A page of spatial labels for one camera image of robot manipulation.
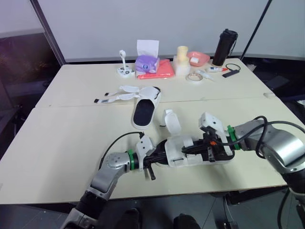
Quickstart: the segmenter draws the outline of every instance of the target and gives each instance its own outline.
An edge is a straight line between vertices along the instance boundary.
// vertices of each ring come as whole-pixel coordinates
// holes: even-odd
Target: pink bowl
[[[196,67],[201,67],[210,60],[210,56],[202,52],[188,52],[187,57],[190,58],[190,60],[192,57],[199,59],[198,63],[194,63],[190,61],[190,64]]]

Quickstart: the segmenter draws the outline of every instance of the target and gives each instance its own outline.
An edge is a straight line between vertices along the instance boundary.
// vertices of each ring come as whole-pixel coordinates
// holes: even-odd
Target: black insole
[[[149,99],[142,99],[135,108],[133,122],[139,126],[146,126],[153,116],[154,105]]]

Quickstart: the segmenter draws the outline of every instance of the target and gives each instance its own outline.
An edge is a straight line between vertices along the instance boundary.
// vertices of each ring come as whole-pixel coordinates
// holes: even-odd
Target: white table
[[[239,125],[258,115],[269,121],[301,122],[276,97],[160,103],[145,133],[155,143],[169,136],[159,127],[164,109],[173,109],[183,133],[200,137],[200,115],[208,111],[224,126]],[[108,145],[135,130],[133,104],[34,108],[0,161],[0,204],[78,201],[98,168]],[[279,128],[304,136],[291,126]],[[127,136],[110,152],[134,147],[138,136]],[[218,166],[167,168],[153,165],[156,180],[144,172],[123,175],[111,198],[203,193],[284,185],[282,177],[254,152],[237,151],[233,161]]]
[[[238,64],[241,67],[240,73],[229,78],[223,78],[223,73],[210,73],[214,77],[214,82],[205,79],[200,84],[190,83],[182,77],[123,79],[116,73],[116,69],[122,64],[64,65],[36,107],[95,105],[94,99],[102,99],[106,92],[115,92],[121,85],[157,86],[162,92],[161,102],[256,98],[272,93],[239,59],[227,59],[226,63]],[[133,104],[133,101],[116,103]]]

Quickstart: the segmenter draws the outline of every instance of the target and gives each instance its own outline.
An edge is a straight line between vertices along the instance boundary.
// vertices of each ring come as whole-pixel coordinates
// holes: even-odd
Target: tissue
[[[135,61],[137,75],[156,73],[160,62],[160,59],[158,58],[159,41],[138,40],[137,52],[138,58]]]

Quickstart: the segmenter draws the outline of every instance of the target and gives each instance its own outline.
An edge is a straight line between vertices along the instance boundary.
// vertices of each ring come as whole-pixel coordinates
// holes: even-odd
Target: white wall
[[[66,61],[136,56],[137,39],[160,40],[160,55],[179,45],[214,53],[220,33],[238,32],[241,53],[267,0],[38,0]]]
[[[29,0],[0,0],[0,38],[44,32]]]
[[[305,0],[273,0],[246,56],[305,60]]]

